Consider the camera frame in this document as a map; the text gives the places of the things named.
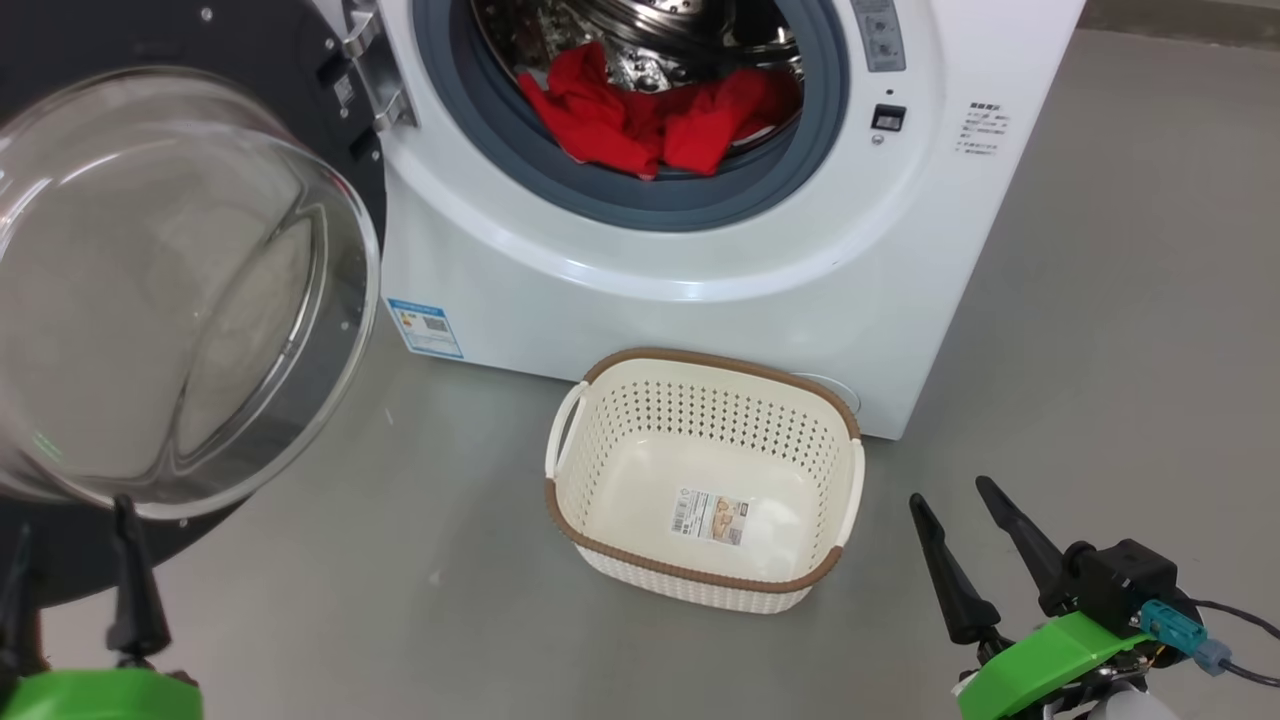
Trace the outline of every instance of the green plastic bracket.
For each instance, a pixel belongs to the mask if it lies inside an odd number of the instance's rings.
[[[0,720],[202,720],[200,689],[141,667],[56,670],[18,682]]]
[[[1050,620],[982,666],[960,691],[964,720],[998,720],[1025,710],[1111,656],[1152,639],[1120,639],[1080,612]]]

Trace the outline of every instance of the blue and white sticker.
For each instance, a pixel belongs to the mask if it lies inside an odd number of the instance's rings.
[[[458,347],[458,338],[453,336],[453,325],[444,310],[390,297],[387,299],[387,306],[411,351],[462,359],[462,348]]]

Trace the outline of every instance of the laundry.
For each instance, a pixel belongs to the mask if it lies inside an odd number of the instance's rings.
[[[713,176],[735,141],[786,122],[801,102],[790,73],[754,68],[664,92],[625,91],[609,83],[598,42],[561,53],[545,90],[529,73],[518,79],[564,152],[643,179],[655,178],[659,163]]]

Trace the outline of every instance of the blue connector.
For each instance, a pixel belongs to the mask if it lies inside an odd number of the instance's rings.
[[[1208,630],[1158,600],[1147,601],[1138,614],[1142,632],[1156,642],[1183,652],[1210,675],[1226,673],[1221,662],[1231,659],[1231,648],[1208,637]]]

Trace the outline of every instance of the barcode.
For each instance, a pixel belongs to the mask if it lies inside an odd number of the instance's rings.
[[[685,518],[689,516],[689,498],[681,497],[676,502],[676,516],[671,519],[671,532],[678,533],[685,529]]]

